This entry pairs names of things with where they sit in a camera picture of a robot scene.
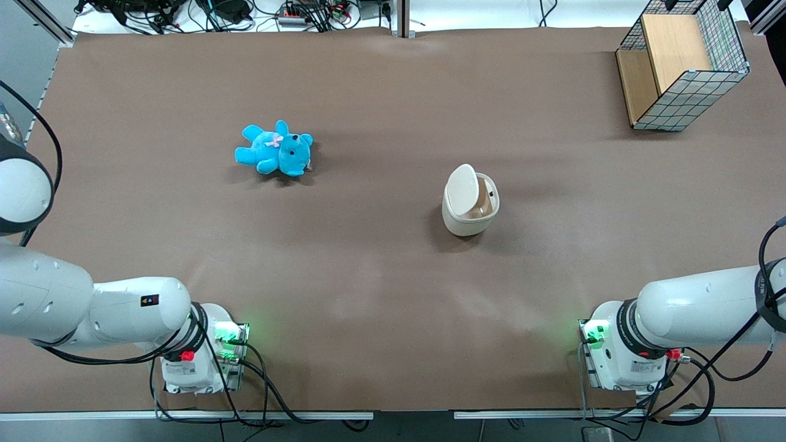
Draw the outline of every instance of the teddy bear leg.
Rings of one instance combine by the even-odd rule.
[[[256,165],[256,154],[248,147],[238,147],[235,149],[235,161],[246,166]]]
[[[260,161],[256,164],[256,171],[267,175],[278,168],[278,160],[270,158],[269,160]]]

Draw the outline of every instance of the white trash bin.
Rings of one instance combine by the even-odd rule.
[[[456,236],[479,234],[499,211],[494,181],[475,172],[469,164],[459,166],[447,180],[443,194],[443,221]]]

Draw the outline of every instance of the brown table covering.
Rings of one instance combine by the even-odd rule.
[[[181,279],[252,324],[293,409],[576,408],[579,319],[653,280],[752,265],[786,209],[786,94],[764,38],[744,27],[750,76],[665,134],[628,127],[625,33],[80,35],[42,107],[64,174],[31,247],[97,282]],[[243,127],[277,119],[317,143],[300,180],[233,160]],[[29,149],[53,165],[40,125]],[[462,163],[501,198],[472,239],[439,212]],[[144,365],[0,348],[0,411],[152,407]],[[718,365],[742,373],[762,353],[734,348]],[[716,405],[786,406],[784,377],[777,352],[755,378],[719,381]],[[261,407],[255,384],[239,407]]]

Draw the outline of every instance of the trash can lid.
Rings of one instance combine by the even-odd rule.
[[[469,212],[480,195],[480,184],[475,169],[469,164],[462,164],[450,174],[445,186],[450,210],[458,216]]]

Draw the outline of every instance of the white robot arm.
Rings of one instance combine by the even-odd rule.
[[[52,202],[46,169],[0,136],[0,237],[35,228]],[[136,344],[160,353],[167,391],[211,393],[239,387],[245,346],[227,341],[244,343],[248,325],[192,303],[175,278],[94,284],[75,264],[0,238],[0,334],[72,361],[82,357],[70,352]]]
[[[780,292],[786,260],[769,267],[773,290]],[[593,386],[648,395],[663,378],[668,350],[728,342],[758,311],[759,275],[759,266],[692,274],[650,282],[632,300],[603,303],[581,325]],[[781,297],[772,306],[780,316],[784,302]],[[759,319],[736,342],[773,343],[774,333]]]

